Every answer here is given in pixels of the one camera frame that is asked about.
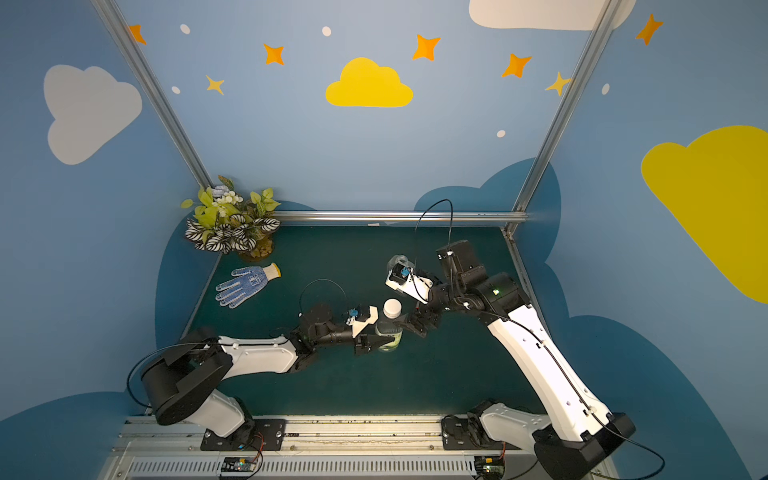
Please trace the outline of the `round clear bottle green label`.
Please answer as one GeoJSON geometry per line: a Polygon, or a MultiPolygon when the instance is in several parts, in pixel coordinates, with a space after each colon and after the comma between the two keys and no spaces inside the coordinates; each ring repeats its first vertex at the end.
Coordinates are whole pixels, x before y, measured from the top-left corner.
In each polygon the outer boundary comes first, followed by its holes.
{"type": "Polygon", "coordinates": [[[391,352],[399,346],[402,339],[403,329],[396,325],[392,319],[387,317],[379,319],[375,324],[375,331],[379,336],[392,338],[389,343],[379,347],[381,352],[391,352]]]}

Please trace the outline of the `white cap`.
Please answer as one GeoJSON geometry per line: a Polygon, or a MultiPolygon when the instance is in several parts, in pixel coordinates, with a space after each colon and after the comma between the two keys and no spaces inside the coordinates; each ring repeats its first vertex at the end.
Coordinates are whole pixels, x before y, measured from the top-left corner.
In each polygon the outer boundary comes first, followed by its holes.
{"type": "Polygon", "coordinates": [[[388,299],[385,301],[382,311],[386,318],[395,320],[402,314],[402,303],[394,298],[388,299]]]}

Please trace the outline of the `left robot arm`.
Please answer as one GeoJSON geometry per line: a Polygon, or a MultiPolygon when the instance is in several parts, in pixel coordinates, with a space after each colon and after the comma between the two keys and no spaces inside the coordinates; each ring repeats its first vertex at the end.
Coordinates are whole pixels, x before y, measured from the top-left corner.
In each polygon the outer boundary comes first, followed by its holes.
{"type": "Polygon", "coordinates": [[[376,333],[378,320],[378,308],[368,306],[337,323],[328,305],[317,304],[300,315],[297,328],[271,339],[236,339],[200,328],[144,367],[141,382],[158,424],[188,421],[231,449],[244,449],[257,435],[256,423],[242,402],[218,390],[220,383],[257,373],[302,371],[325,346],[350,345],[356,355],[368,354],[394,341],[376,333]]]}

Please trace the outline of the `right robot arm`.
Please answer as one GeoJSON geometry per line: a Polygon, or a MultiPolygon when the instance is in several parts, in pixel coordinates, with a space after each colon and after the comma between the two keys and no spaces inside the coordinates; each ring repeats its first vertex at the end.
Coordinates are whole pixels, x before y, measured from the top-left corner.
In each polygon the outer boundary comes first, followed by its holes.
{"type": "Polygon", "coordinates": [[[446,312],[477,318],[504,346],[533,387],[545,412],[536,415],[486,401],[468,414],[480,447],[504,442],[533,454],[552,479],[582,479],[635,432],[587,388],[545,331],[530,297],[507,273],[487,273],[471,244],[437,251],[445,278],[420,270],[404,255],[387,265],[386,284],[416,300],[403,328],[425,336],[446,312]]]}

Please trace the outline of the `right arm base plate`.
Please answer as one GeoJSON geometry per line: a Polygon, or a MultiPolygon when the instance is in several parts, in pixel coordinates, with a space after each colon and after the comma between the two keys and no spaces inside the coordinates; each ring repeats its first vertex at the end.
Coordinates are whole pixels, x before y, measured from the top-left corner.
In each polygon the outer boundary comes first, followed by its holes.
{"type": "Polygon", "coordinates": [[[502,450],[502,443],[488,437],[477,420],[447,415],[440,427],[444,450],[502,450]]]}

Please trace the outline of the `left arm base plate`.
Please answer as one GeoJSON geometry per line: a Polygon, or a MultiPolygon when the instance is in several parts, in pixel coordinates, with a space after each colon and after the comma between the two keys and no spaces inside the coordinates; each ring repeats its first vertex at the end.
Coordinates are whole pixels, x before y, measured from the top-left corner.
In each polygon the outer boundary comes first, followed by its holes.
{"type": "Polygon", "coordinates": [[[278,418],[246,420],[226,437],[207,429],[200,449],[202,451],[279,451],[285,438],[286,420],[278,418]]]}

